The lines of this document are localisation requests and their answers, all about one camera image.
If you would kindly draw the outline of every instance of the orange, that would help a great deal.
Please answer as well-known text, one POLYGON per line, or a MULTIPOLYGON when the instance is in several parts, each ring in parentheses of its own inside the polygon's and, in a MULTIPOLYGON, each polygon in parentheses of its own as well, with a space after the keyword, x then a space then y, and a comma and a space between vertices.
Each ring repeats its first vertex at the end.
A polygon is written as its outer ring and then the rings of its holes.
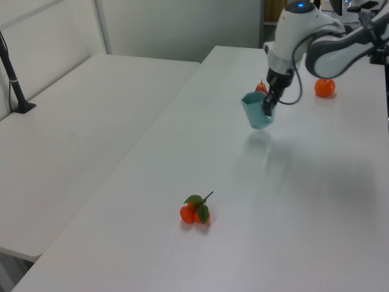
POLYGON ((330 97, 335 91, 335 82, 332 79, 319 79, 315 83, 315 92, 320 97, 330 97))
POLYGON ((195 221, 193 218, 193 211, 188 206, 184 206, 181 208, 180 215, 182 221, 184 221, 185 223, 192 224, 195 221))
POLYGON ((188 203, 188 208, 191 209, 192 211, 195 211, 196 210, 196 204, 197 204, 197 202, 188 203))
MULTIPOLYGON (((208 216, 208 220, 206 223, 209 222, 209 219, 211 219, 211 213, 209 213, 209 216, 208 216)), ((194 213, 194 220, 195 222, 199 223, 199 224, 202 224, 200 218, 199 218, 199 214, 197 213, 197 211, 194 213)))
POLYGON ((256 86, 256 88, 255 88, 255 92, 257 92, 257 91, 262 91, 262 92, 265 93, 265 94, 269 94, 268 91, 267 91, 267 89, 266 89, 266 84, 263 83, 262 80, 261 80, 261 83, 258 84, 258 85, 256 86))

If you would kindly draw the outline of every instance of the cable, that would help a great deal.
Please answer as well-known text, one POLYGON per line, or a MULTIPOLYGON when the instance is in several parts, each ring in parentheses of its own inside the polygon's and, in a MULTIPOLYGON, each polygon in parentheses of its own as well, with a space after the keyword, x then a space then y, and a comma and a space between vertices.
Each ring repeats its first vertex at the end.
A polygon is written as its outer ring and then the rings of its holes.
MULTIPOLYGON (((5 50, 7 51, 7 54, 8 54, 8 47, 7 47, 7 43, 5 42, 5 39, 1 33, 1 30, 0 30, 0 38, 1 38, 1 41, 2 43, 4 44, 4 47, 5 47, 5 50)), ((9 105, 9 108, 10 108, 10 112, 13 113, 13 110, 12 110, 12 105, 11 105, 11 81, 8 82, 8 105, 9 105)))
MULTIPOLYGON (((297 70, 297 65, 296 65, 296 60, 295 60, 295 54, 296 54, 296 51, 298 49, 298 47, 300 47, 306 40, 310 39, 311 37, 313 37, 317 32, 314 32, 310 35, 308 35, 307 37, 303 38, 296 46, 295 48, 293 49, 293 52, 292 52, 292 64, 293 64, 293 70, 296 72, 296 75, 297 75, 297 78, 298 78, 298 84, 300 85, 300 94, 298 95, 297 99, 294 101, 294 102, 283 102, 281 100, 279 100, 278 102, 280 104, 283 104, 283 105, 295 105, 296 103, 298 103, 301 99, 301 97, 303 96, 303 83, 301 82, 301 77, 300 77, 300 74, 298 73, 298 70, 297 70)), ((334 36, 340 36, 340 35, 343 35, 345 34, 346 32, 339 32, 339 33, 334 33, 334 32, 328 32, 324 35, 322 35, 321 37, 325 36, 325 35, 334 35, 334 36)))
POLYGON ((7 53, 8 53, 8 47, 7 47, 7 43, 5 42, 5 39, 4 39, 4 37, 2 36, 2 33, 1 33, 1 30, 0 30, 0 38, 1 38, 1 41, 2 41, 2 43, 4 44, 4 46, 5 46, 5 50, 7 51, 7 53))
POLYGON ((388 2, 388 0, 385 0, 384 3, 382 4, 381 8, 379 10, 382 10, 383 7, 386 5, 386 3, 388 2))
POLYGON ((10 112, 13 113, 13 109, 11 106, 11 81, 8 82, 8 105, 10 107, 10 112))

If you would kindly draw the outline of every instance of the teal paper cup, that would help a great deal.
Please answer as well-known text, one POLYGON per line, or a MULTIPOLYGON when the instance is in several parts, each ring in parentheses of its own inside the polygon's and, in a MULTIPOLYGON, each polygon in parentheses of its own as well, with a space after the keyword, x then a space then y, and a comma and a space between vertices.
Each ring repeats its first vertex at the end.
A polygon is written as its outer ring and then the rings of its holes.
POLYGON ((262 104, 265 98, 266 94, 262 91, 248 93, 242 98, 244 111, 253 129, 263 129, 274 120, 275 108, 273 109, 272 117, 265 115, 263 112, 262 104))

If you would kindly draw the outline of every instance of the wall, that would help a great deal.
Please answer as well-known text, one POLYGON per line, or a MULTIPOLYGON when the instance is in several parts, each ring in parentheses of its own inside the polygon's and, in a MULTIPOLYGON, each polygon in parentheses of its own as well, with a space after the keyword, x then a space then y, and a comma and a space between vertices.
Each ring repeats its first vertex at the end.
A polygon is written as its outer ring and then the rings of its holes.
MULTIPOLYGON (((27 100, 91 55, 105 52, 93 0, 0 0, 0 19, 27 100)), ((8 88, 0 64, 0 120, 9 114, 8 88)))
POLYGON ((262 0, 96 0, 107 51, 198 61, 215 45, 258 47, 262 0))

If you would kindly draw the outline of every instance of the table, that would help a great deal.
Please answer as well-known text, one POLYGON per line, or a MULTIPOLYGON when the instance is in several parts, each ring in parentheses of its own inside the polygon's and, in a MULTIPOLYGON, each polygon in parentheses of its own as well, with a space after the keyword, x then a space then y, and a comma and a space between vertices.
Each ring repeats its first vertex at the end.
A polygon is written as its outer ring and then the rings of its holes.
POLYGON ((35 261, 199 66, 96 55, 0 122, 0 251, 35 261))
POLYGON ((387 291, 384 68, 363 58, 320 99, 302 66, 301 102, 258 131, 240 98, 266 63, 216 47, 15 292, 387 291), (211 190, 211 225, 182 223, 211 190))

